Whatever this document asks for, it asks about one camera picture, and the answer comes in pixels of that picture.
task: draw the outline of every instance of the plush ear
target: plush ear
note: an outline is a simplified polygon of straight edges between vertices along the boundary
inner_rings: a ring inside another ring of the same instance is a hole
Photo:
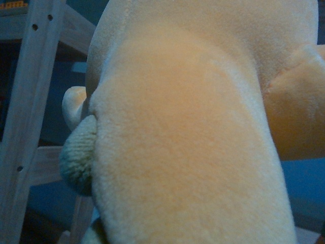
[[[86,231],[81,244],[109,244],[101,219],[96,219]]]
[[[86,117],[66,140],[60,154],[60,170],[67,184],[81,195],[91,195],[91,167],[97,135],[96,118]]]
[[[62,101],[63,117],[73,131],[81,120],[88,115],[88,99],[86,88],[73,86],[64,94]]]
[[[325,157],[325,61],[323,48],[305,46],[291,57],[264,95],[281,160]]]

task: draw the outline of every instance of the cream plush fabric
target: cream plush fabric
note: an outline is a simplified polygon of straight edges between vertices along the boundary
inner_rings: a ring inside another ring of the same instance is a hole
[[[317,22],[314,0],[109,1],[63,101],[71,128],[95,118],[109,243],[296,243],[279,155],[325,156]]]

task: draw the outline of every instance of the wooden post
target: wooden post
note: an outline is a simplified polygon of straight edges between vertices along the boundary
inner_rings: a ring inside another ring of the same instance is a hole
[[[91,197],[76,197],[75,211],[72,219],[69,244],[79,244],[86,230],[90,226],[93,212]]]
[[[0,152],[0,243],[19,243],[66,0],[31,0]]]

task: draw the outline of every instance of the screw hole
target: screw hole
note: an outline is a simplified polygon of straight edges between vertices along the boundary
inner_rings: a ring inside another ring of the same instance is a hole
[[[38,28],[39,28],[39,27],[37,26],[37,24],[33,24],[33,25],[32,25],[32,29],[33,29],[33,30],[37,31]]]

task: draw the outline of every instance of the shelf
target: shelf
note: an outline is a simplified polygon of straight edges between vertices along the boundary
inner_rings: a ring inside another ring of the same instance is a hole
[[[22,39],[27,11],[28,7],[0,10],[0,43],[12,43]],[[67,48],[68,54],[73,52],[73,56],[86,57],[94,31],[95,25],[66,5],[58,55],[64,56]]]

